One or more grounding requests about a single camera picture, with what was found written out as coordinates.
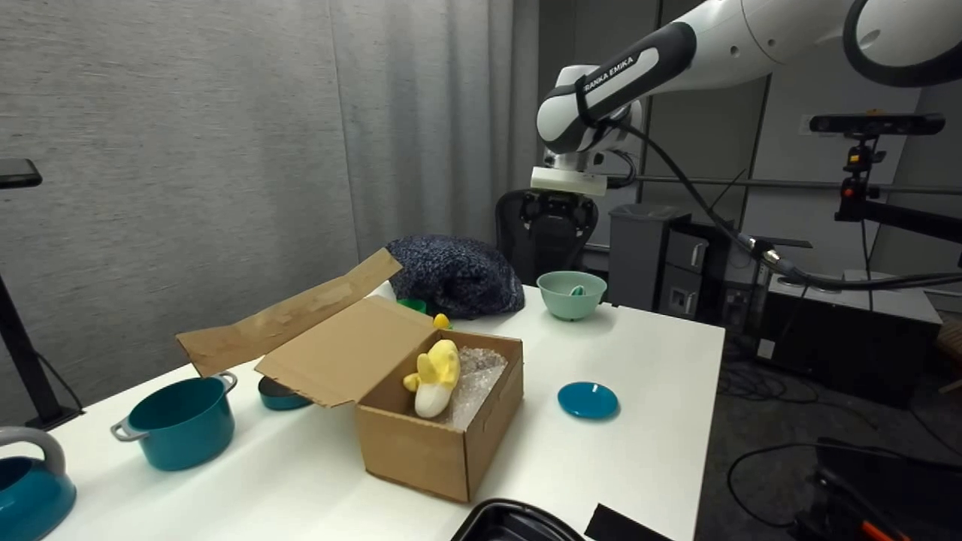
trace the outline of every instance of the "box flap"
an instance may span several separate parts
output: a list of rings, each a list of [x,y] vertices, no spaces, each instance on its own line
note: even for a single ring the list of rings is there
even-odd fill
[[[378,250],[337,279],[285,298],[235,326],[177,335],[177,342],[202,376],[220,374],[235,365],[256,362],[334,313],[357,305],[395,270],[398,261],[386,250]]]
[[[422,313],[362,298],[268,353],[256,371],[329,409],[357,404],[433,332]]]

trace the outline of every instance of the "open cardboard box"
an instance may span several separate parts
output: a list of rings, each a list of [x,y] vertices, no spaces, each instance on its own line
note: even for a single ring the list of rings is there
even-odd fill
[[[523,401],[523,342],[435,332],[433,319],[414,309],[367,298],[395,267],[381,250],[346,277],[310,290],[312,296],[304,291],[238,326],[177,340],[199,374],[263,355],[256,371],[301,398],[323,409],[357,406],[361,458],[369,475],[471,503]],[[403,388],[417,353],[442,336],[465,349],[494,349],[508,362],[463,434],[414,418],[414,401]]]

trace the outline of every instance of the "teal bowl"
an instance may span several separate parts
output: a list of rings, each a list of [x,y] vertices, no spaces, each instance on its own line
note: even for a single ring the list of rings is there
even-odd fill
[[[581,323],[599,309],[608,282],[582,270],[549,270],[539,277],[539,291],[549,315]]]

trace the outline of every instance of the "navy fabric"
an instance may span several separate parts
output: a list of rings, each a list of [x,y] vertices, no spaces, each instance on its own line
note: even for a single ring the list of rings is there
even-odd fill
[[[422,301],[425,313],[477,319],[523,309],[523,285],[508,260],[470,238],[398,238],[386,253],[403,266],[391,277],[395,298]]]

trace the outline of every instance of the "yellow toy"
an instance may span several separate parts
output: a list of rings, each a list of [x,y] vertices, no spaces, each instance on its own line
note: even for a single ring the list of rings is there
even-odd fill
[[[439,332],[452,332],[452,319],[447,319],[447,313],[435,313],[435,315],[433,315],[433,328],[439,328]]]
[[[460,379],[460,357],[452,340],[439,340],[425,355],[417,355],[417,374],[403,379],[403,388],[414,393],[414,416],[435,418],[447,409]]]

